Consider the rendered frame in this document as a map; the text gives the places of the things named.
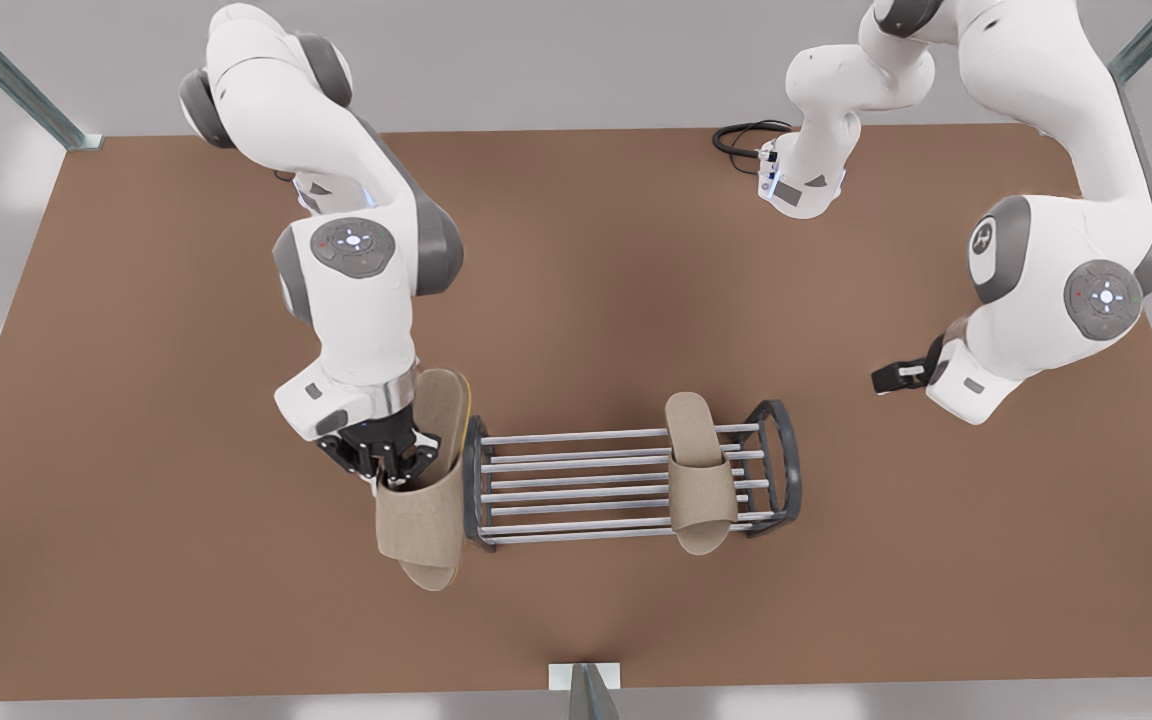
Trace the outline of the dark metal shoe rack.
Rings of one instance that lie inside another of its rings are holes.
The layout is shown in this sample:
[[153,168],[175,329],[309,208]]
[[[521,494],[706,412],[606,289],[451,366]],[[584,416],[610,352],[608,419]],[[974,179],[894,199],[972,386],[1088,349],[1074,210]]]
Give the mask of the dark metal shoe rack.
[[760,536],[799,516],[803,469],[794,425],[776,397],[746,420],[717,425],[732,488],[708,471],[673,469],[667,427],[495,435],[468,420],[462,455],[463,533],[492,552],[503,544],[696,535],[717,520]]

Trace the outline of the beige slipper with yellow sole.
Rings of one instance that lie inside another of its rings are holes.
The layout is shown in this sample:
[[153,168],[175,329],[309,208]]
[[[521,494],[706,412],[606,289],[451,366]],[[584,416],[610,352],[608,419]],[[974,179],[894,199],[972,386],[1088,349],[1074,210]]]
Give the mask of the beige slipper with yellow sole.
[[397,561],[416,585],[444,591],[456,577],[465,543],[465,488],[460,461],[465,450],[471,389],[448,369],[420,372],[414,419],[438,435],[433,464],[397,491],[376,495],[376,541],[382,556]]

